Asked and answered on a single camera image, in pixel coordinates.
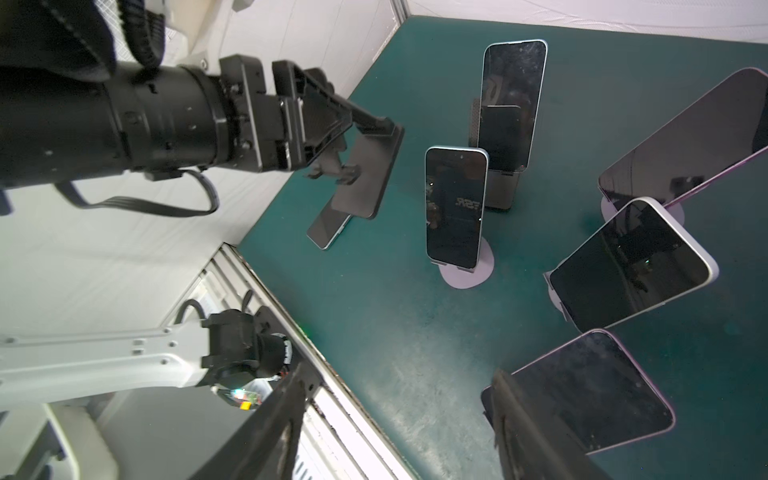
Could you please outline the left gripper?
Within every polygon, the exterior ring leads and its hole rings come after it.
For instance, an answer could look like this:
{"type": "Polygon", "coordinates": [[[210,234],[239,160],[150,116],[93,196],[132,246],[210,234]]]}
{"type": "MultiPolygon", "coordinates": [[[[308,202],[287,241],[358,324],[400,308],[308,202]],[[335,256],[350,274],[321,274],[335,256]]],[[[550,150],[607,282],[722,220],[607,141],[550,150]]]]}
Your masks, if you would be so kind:
{"type": "Polygon", "coordinates": [[[252,173],[309,167],[350,128],[364,135],[390,135],[395,123],[339,96],[320,68],[272,63],[277,95],[267,93],[264,68],[255,57],[220,60],[219,82],[229,130],[223,164],[252,173]]]}

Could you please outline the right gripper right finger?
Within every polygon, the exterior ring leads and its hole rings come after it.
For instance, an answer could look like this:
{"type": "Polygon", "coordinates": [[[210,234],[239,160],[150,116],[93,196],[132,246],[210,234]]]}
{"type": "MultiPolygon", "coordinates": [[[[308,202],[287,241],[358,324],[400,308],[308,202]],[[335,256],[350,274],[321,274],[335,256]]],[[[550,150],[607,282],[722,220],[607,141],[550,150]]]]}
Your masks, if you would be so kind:
{"type": "Polygon", "coordinates": [[[490,385],[492,426],[505,479],[607,479],[565,427],[527,398],[510,373],[490,385]]]}

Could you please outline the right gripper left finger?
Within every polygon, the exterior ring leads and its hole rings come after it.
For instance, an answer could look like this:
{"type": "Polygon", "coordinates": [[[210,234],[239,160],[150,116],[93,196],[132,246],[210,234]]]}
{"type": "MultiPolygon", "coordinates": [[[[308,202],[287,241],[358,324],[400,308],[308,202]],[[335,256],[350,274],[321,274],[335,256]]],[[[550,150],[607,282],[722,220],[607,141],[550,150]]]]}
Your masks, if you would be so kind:
{"type": "Polygon", "coordinates": [[[302,359],[275,382],[256,379],[232,391],[221,389],[220,396],[249,417],[191,477],[291,479],[305,410],[321,382],[318,368],[302,359]]]}

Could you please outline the black folding phone stand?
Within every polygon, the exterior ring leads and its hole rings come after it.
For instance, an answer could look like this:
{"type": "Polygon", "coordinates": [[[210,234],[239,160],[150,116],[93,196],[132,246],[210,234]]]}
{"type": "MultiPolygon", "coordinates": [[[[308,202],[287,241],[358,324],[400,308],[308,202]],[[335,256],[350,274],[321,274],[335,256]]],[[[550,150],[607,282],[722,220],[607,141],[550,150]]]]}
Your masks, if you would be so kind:
{"type": "Polygon", "coordinates": [[[340,161],[339,150],[329,147],[305,176],[313,180],[323,176],[334,178],[336,190],[331,198],[332,208],[355,217],[373,219],[381,206],[404,133],[404,128],[395,124],[390,134],[359,135],[345,164],[340,161]]]}

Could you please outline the teal edged phone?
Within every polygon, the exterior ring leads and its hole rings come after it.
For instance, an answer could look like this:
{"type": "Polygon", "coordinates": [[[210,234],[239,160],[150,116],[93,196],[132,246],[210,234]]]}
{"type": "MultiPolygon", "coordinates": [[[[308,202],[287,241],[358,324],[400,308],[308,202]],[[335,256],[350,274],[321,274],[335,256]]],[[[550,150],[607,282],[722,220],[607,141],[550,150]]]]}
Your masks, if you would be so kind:
{"type": "Polygon", "coordinates": [[[352,218],[346,212],[333,208],[333,199],[323,207],[308,228],[306,235],[320,250],[327,250],[352,218]]]}

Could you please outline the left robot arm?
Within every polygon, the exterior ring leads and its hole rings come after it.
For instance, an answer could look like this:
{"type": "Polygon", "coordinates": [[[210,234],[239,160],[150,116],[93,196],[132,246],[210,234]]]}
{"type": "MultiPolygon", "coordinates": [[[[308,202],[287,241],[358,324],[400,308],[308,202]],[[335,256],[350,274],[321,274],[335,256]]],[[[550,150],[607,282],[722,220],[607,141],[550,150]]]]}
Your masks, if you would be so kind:
{"type": "MultiPolygon", "coordinates": [[[[150,181],[190,176],[208,203],[182,208],[114,196],[112,209],[166,218],[215,213],[207,171],[304,170],[336,181],[340,212],[376,216],[404,130],[337,95],[324,72],[290,61],[215,57],[241,1],[121,1],[114,37],[93,1],[5,1],[1,5],[1,188],[50,185],[72,206],[93,203],[85,179],[141,173],[150,181]]],[[[253,410],[256,380],[291,369],[291,339],[264,310],[199,312],[183,303],[166,327],[123,334],[3,336],[1,406],[51,403],[150,387],[211,389],[253,410]]]]}

